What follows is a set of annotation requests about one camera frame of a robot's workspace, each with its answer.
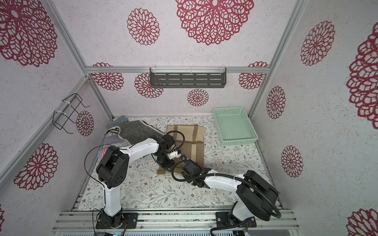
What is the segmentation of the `brown checked scarf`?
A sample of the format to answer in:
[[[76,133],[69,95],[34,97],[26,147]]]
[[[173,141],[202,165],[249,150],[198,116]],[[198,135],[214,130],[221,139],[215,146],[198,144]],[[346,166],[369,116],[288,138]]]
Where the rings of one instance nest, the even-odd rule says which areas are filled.
[[[168,125],[166,131],[179,131],[184,134],[185,141],[180,147],[181,154],[198,163],[204,168],[204,136],[206,128],[194,125]]]

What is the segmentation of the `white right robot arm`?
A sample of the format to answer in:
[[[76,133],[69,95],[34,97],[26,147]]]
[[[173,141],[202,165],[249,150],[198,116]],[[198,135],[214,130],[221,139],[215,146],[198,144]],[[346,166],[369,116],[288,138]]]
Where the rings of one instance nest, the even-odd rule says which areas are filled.
[[[181,161],[172,167],[171,175],[177,182],[235,193],[238,200],[229,212],[229,218],[235,222],[239,223],[251,217],[263,221],[270,221],[271,217],[282,217],[276,206],[278,191],[252,170],[240,175],[225,174],[210,168],[201,168],[183,155]]]

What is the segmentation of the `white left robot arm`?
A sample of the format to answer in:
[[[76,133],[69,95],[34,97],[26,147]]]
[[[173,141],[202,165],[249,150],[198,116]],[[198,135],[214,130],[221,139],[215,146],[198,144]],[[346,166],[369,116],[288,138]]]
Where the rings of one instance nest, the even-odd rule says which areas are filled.
[[[98,179],[104,185],[105,215],[114,218],[122,213],[120,185],[126,179],[131,163],[152,155],[160,167],[170,171],[174,158],[181,154],[181,146],[176,145],[174,138],[169,134],[148,138],[128,147],[110,146],[96,168]]]

